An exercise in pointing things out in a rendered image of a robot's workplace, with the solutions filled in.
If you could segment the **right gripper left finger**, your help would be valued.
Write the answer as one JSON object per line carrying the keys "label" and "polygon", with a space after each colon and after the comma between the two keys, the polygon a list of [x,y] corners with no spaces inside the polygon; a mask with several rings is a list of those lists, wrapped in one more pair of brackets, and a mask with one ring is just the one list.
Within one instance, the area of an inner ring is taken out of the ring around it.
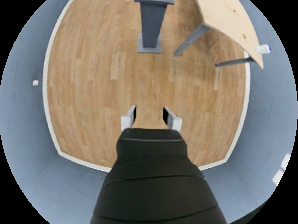
{"label": "right gripper left finger", "polygon": [[129,112],[121,116],[121,131],[125,128],[132,128],[134,121],[136,121],[136,108],[137,105],[132,105]]}

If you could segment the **white plastic bottle with blue cap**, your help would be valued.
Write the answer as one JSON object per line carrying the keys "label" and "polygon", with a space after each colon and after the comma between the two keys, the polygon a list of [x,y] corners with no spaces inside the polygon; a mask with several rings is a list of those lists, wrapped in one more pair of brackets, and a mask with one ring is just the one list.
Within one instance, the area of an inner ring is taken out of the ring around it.
{"label": "white plastic bottle with blue cap", "polygon": [[255,47],[255,52],[257,53],[269,53],[271,51],[270,47],[267,45],[261,45],[261,47]]}

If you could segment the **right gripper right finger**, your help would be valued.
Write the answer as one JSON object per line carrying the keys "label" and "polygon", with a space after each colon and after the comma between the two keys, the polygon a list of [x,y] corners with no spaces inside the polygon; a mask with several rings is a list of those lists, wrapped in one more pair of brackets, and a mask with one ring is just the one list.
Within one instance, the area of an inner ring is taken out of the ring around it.
{"label": "right gripper right finger", "polygon": [[169,129],[177,129],[180,132],[182,119],[174,115],[168,107],[164,107],[164,112],[162,112],[162,119],[164,119],[165,124],[168,125]]}

